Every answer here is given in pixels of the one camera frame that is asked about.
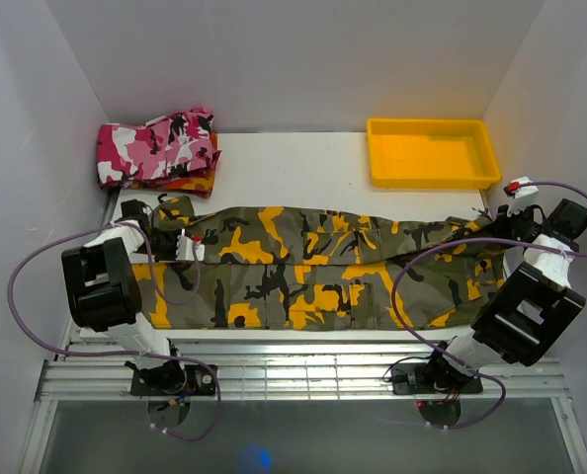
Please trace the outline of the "yellow plastic tray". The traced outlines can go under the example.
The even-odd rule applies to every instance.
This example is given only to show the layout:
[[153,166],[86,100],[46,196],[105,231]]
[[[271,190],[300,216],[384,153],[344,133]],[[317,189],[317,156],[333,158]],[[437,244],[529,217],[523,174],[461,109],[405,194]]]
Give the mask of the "yellow plastic tray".
[[501,180],[480,119],[370,118],[367,143],[376,188],[481,191]]

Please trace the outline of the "orange camouflage folded trousers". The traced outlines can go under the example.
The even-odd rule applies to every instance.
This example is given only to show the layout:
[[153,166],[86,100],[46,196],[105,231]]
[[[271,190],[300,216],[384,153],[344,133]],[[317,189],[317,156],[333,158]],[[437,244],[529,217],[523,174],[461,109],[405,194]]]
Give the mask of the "orange camouflage folded trousers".
[[166,176],[153,182],[134,182],[124,189],[195,194],[208,198],[214,187],[215,168],[220,157],[217,133],[208,138],[185,141],[166,151]]

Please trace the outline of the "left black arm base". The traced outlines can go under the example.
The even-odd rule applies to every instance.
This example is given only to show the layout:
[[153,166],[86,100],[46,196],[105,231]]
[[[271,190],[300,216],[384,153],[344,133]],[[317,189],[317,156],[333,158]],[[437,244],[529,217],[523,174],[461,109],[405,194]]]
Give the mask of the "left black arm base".
[[125,366],[132,371],[129,394],[139,398],[162,398],[147,402],[151,424],[176,428],[188,418],[194,397],[216,394],[212,375],[198,365],[181,365],[167,361],[153,369],[139,369],[133,362]]

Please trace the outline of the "pink camouflage folded trousers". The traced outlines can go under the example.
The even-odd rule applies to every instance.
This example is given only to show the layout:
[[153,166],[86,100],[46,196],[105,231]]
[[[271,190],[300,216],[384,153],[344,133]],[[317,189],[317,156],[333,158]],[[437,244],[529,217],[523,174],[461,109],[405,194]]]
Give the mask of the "pink camouflage folded trousers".
[[99,185],[124,188],[129,183],[162,180],[168,170],[169,148],[208,138],[213,131],[213,113],[204,108],[154,118],[140,125],[105,123],[96,138]]

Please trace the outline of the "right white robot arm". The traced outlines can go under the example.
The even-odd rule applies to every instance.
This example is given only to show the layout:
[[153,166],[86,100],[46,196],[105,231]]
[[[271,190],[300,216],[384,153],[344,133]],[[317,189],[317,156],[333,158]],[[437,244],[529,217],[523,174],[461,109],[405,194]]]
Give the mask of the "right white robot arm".
[[569,283],[573,258],[567,253],[579,249],[576,239],[587,229],[587,208],[564,198],[540,223],[534,220],[536,208],[506,215],[508,207],[500,206],[494,235],[550,250],[527,249],[470,324],[471,333],[439,344],[451,356],[432,352],[422,373],[430,389],[461,391],[476,369],[500,361],[533,365],[583,310],[585,298]]

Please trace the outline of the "olive yellow camouflage trousers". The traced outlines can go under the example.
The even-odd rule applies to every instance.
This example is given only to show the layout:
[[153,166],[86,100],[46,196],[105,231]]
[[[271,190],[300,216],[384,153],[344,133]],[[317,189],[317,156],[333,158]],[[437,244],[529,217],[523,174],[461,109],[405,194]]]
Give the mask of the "olive yellow camouflage trousers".
[[133,266],[157,329],[417,330],[464,326],[504,282],[490,221],[394,221],[345,211],[230,207],[195,214],[187,197],[152,224],[185,230],[202,262]]

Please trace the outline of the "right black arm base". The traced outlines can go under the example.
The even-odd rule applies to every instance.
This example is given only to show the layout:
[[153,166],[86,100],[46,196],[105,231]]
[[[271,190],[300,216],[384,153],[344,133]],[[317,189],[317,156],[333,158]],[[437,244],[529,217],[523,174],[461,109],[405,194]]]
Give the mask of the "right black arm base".
[[456,426],[461,418],[461,395],[478,395],[482,383],[455,369],[436,368],[430,363],[401,364],[390,370],[394,395],[417,397],[421,418],[442,428]]

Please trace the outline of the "aluminium rail frame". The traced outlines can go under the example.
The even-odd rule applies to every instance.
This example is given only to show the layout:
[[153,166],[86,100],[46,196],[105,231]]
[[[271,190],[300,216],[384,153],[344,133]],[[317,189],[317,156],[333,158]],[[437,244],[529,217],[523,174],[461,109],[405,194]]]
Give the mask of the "aluminium rail frame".
[[[226,401],[385,400],[390,387],[380,380],[395,360],[425,356],[428,348],[405,332],[295,331],[241,332],[170,330],[166,337],[186,356],[214,363]],[[21,473],[37,473],[61,401],[128,401],[131,375],[122,358],[108,357],[116,343],[88,329],[70,329],[67,350],[44,365]],[[532,367],[495,362],[485,366],[482,398],[496,399],[504,385],[508,399],[550,400],[567,453],[577,473],[587,473],[587,449],[558,360],[546,357]]]

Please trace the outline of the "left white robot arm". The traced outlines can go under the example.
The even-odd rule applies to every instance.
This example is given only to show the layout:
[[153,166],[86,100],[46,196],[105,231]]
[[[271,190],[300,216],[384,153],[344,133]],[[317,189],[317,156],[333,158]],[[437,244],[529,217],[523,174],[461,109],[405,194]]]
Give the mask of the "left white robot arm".
[[152,212],[142,201],[121,204],[127,226],[118,224],[102,231],[82,247],[61,254],[70,313],[77,326],[116,340],[135,353],[126,366],[144,386],[176,394],[187,385],[184,364],[177,349],[155,330],[142,312],[142,298],[130,256],[151,244],[158,259],[200,262],[204,246],[200,236],[185,230],[157,230]]

